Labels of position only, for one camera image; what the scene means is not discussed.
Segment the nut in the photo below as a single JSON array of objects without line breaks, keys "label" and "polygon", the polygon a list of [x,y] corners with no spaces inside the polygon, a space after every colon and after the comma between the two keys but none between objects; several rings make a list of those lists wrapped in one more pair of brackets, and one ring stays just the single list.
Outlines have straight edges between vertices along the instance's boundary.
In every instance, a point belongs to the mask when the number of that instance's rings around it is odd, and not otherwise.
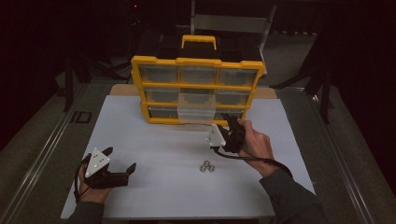
[{"label": "nut", "polygon": [[214,165],[211,165],[211,166],[209,166],[209,168],[207,168],[207,170],[208,170],[210,173],[212,173],[212,172],[215,171],[215,166],[214,166]]},{"label": "nut", "polygon": [[199,170],[201,172],[205,172],[206,171],[206,166],[204,166],[204,165],[200,166]]},{"label": "nut", "polygon": [[210,166],[210,161],[204,161],[204,167],[209,167]]}]

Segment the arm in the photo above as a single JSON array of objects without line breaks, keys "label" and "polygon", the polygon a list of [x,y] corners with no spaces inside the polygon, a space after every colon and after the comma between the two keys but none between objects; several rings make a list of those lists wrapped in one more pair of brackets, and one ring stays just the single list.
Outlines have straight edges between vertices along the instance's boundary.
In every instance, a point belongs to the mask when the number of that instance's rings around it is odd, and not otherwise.
[{"label": "arm", "polygon": [[113,189],[91,189],[84,183],[85,166],[78,172],[80,197],[68,224],[100,224],[105,212],[105,201]]},{"label": "arm", "polygon": [[[240,157],[260,157],[274,160],[268,135],[253,129],[251,121],[238,120],[245,127],[246,143]],[[260,183],[270,196],[278,224],[328,223],[318,198],[296,183],[284,171],[263,161],[247,161],[261,175]]]}]

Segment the plastic drawer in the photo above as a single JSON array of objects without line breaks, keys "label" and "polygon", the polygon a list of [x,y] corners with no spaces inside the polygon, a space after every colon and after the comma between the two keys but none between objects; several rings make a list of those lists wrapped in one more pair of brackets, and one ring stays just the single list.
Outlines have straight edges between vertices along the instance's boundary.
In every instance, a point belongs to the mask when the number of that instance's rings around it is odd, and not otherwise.
[{"label": "plastic drawer", "polygon": [[143,82],[177,82],[177,67],[173,65],[139,65]]},{"label": "plastic drawer", "polygon": [[180,123],[210,124],[216,111],[213,90],[181,89],[178,95],[177,113]]},{"label": "plastic drawer", "polygon": [[245,105],[250,91],[216,91],[216,102],[220,105]]},{"label": "plastic drawer", "polygon": [[241,118],[242,114],[244,113],[244,110],[241,110],[241,109],[216,109],[214,119],[216,119],[216,120],[224,119],[223,116],[221,115],[222,113],[234,115],[234,116],[237,116],[238,118]]},{"label": "plastic drawer", "polygon": [[180,82],[194,84],[215,84],[218,69],[209,66],[180,66]]},{"label": "plastic drawer", "polygon": [[148,112],[151,118],[177,119],[177,107],[175,106],[150,106]]},{"label": "plastic drawer", "polygon": [[180,89],[179,101],[182,106],[199,106],[210,104],[212,105],[215,101],[214,90],[210,89],[189,89],[182,88]]},{"label": "plastic drawer", "polygon": [[178,88],[145,88],[148,102],[176,103]]},{"label": "plastic drawer", "polygon": [[252,86],[257,75],[256,69],[221,68],[219,84],[230,86]]}]

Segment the yellow storage organizer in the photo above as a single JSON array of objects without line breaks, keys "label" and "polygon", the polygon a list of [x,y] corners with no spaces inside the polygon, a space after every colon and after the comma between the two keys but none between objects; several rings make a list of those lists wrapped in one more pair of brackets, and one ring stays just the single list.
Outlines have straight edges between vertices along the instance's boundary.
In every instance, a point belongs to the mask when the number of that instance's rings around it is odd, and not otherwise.
[{"label": "yellow storage organizer", "polygon": [[145,120],[226,125],[221,113],[243,119],[264,71],[258,48],[250,44],[254,42],[230,44],[235,41],[203,35],[183,35],[181,41],[170,38],[143,35],[132,58]]}]

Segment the metal rail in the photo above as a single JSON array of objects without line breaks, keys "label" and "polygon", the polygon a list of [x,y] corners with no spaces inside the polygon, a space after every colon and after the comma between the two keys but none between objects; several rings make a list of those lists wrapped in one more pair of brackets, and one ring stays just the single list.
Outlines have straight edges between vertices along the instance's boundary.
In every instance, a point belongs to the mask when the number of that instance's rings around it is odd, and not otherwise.
[{"label": "metal rail", "polygon": [[8,223],[14,223],[16,221],[18,214],[22,210],[22,207],[24,206],[30,193],[35,187],[35,183],[37,182],[38,178],[41,176],[41,173],[46,167],[47,162],[49,161],[54,149],[56,148],[59,140],[61,139],[64,130],[68,124],[68,121],[70,120],[70,117],[72,115],[73,108],[78,103],[78,100],[80,99],[82,93],[85,93],[86,90],[87,88],[85,85],[78,86],[78,90],[76,91],[77,99],[70,106],[68,112],[62,114],[54,130],[49,136],[46,145],[44,145],[44,147],[41,149],[40,154],[36,158],[33,165],[27,171],[22,182],[20,183],[20,186],[18,187],[16,193],[14,194],[12,200],[8,204],[5,212],[2,214],[0,218],[0,223],[8,224]]},{"label": "metal rail", "polygon": [[334,135],[332,134],[332,129],[329,125],[323,122],[321,115],[319,114],[318,98],[315,96],[313,99],[308,100],[313,108],[313,111],[315,112],[318,123],[324,130],[326,137],[329,139],[332,149],[332,155],[334,156],[338,171],[340,172],[340,176],[344,181],[344,185],[346,186],[346,190],[349,194],[350,200],[355,207],[359,220],[362,224],[374,224],[375,221],[373,215],[371,214],[370,209],[366,205],[359,185],[356,183],[352,173],[349,170],[349,167],[347,166],[347,162],[344,159],[343,153],[341,152],[341,149],[337,141],[335,140]]}]

